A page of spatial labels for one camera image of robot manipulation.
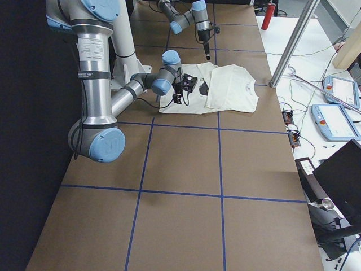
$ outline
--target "grid line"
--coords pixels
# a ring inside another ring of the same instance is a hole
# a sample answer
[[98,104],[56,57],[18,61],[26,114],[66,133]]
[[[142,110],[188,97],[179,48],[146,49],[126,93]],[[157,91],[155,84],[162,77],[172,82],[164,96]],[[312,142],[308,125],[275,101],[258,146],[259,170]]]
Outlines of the grid line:
[[[79,189],[96,189],[96,190],[114,190],[114,191],[125,191],[125,192],[141,192],[149,194],[166,194],[166,195],[180,195],[180,196],[200,196],[204,198],[221,198],[221,195],[215,194],[203,194],[203,193],[189,193],[189,192],[177,192],[177,191],[161,191],[161,190],[139,190],[129,189],[121,187],[107,187],[107,186],[90,186],[90,185],[70,185],[63,184],[61,187],[65,188],[79,188]],[[273,199],[273,198],[258,198],[254,196],[234,196],[234,195],[223,195],[225,199],[240,199],[240,200],[257,200],[264,202],[285,202],[285,203],[307,203],[305,200],[297,199]]]
[[[150,47],[150,48],[165,48],[167,49],[187,49],[187,50],[203,50],[203,48],[195,48],[195,47],[180,47],[180,46],[160,46],[160,45],[134,45],[135,47]],[[266,53],[266,51],[262,50],[244,50],[244,49],[227,49],[227,48],[217,48],[217,49],[209,49],[210,51],[214,51],[215,54],[217,51],[226,51],[226,52],[245,52],[245,53]]]
[[127,255],[126,255],[126,261],[125,261],[124,271],[127,271],[127,270],[128,270],[128,266],[129,266],[129,258],[130,258],[130,252],[131,252],[131,245],[132,245],[132,243],[133,243],[133,236],[134,236],[135,225],[136,225],[136,223],[137,223],[137,215],[138,215],[138,209],[139,209],[140,196],[142,195],[142,187],[143,187],[144,175],[145,175],[145,173],[146,173],[147,160],[148,160],[148,154],[149,154],[149,147],[150,147],[150,145],[151,145],[151,140],[152,140],[153,123],[154,123],[154,118],[152,119],[151,130],[149,131],[149,138],[148,138],[148,145],[147,145],[146,157],[144,158],[142,179],[140,180],[140,185],[139,185],[139,192],[138,192],[137,204],[136,204],[136,206],[135,206],[135,212],[134,212],[134,218],[133,218],[133,225],[132,225],[132,227],[131,227],[131,233],[130,233],[129,245],[128,245],[128,252],[127,252]]
[[224,200],[223,200],[223,176],[222,176],[222,144],[221,144],[221,120],[217,112],[218,122],[218,156],[219,156],[219,185],[221,187],[221,222],[222,222],[222,247],[223,247],[223,271],[227,270],[226,261],[226,233],[224,226]]
[[131,125],[170,127],[170,128],[206,129],[206,130],[221,130],[221,131],[232,131],[232,132],[266,133],[266,134],[287,134],[287,132],[276,132],[276,131],[233,129],[233,128],[215,128],[215,127],[201,127],[201,126],[183,126],[183,125],[170,125],[170,124],[134,123],[134,122],[129,122],[129,121],[118,121],[118,123],[119,124],[131,124]]

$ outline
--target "electronic device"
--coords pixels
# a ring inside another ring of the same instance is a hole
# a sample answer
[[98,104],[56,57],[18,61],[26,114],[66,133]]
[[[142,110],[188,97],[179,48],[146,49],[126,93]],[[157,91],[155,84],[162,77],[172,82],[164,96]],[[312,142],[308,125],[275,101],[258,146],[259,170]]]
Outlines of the electronic device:
[[318,166],[313,174],[351,224],[361,224],[361,145],[354,139]]
[[361,134],[340,104],[314,104],[312,118],[328,141],[361,140]]
[[[352,107],[360,108],[360,98],[357,82],[335,76],[327,76],[324,80],[324,90]],[[333,98],[326,96],[328,103],[337,103]]]

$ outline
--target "monitor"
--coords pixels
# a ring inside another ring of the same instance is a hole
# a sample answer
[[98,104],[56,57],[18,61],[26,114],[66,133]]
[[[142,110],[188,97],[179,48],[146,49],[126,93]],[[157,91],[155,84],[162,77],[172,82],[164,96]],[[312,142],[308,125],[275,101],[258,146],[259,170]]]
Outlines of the monitor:
[[349,223],[361,224],[361,145],[350,140],[313,174]]

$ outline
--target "label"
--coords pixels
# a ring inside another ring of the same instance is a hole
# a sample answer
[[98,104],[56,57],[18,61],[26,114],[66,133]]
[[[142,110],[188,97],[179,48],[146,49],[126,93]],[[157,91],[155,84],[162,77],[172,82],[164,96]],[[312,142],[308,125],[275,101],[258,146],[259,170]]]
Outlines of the label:
[[99,38],[79,38],[80,61],[104,61],[103,40]]
[[303,169],[305,170],[305,172],[306,172],[307,175],[312,175],[312,174],[314,174],[314,173],[313,173],[314,168],[312,167],[310,161],[308,161],[308,160],[301,161],[301,165],[302,165],[302,167],[303,167]]

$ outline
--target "robotic arm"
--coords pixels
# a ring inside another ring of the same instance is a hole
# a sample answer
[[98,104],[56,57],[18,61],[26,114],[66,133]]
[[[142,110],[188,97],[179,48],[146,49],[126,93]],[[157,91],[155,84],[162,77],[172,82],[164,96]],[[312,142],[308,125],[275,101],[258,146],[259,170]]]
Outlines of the robotic arm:
[[170,21],[170,27],[174,34],[179,34],[191,24],[195,24],[198,33],[198,39],[202,42],[206,58],[209,60],[210,55],[208,41],[211,38],[210,32],[214,30],[215,33],[218,34],[219,27],[212,25],[208,20],[205,0],[194,2],[192,4],[192,8],[184,14],[180,14],[171,5],[170,0],[158,0],[157,6],[158,9],[161,10]]
[[[125,147],[125,136],[118,129],[115,117],[146,89],[165,95],[173,83],[181,82],[178,53],[165,52],[164,66],[159,72],[145,73],[135,56],[124,0],[47,0],[46,6],[48,25],[78,38],[78,78],[82,82],[83,105],[81,118],[69,131],[69,146],[76,155],[104,163],[114,161]],[[121,88],[113,96],[110,36],[121,74],[117,82]]]

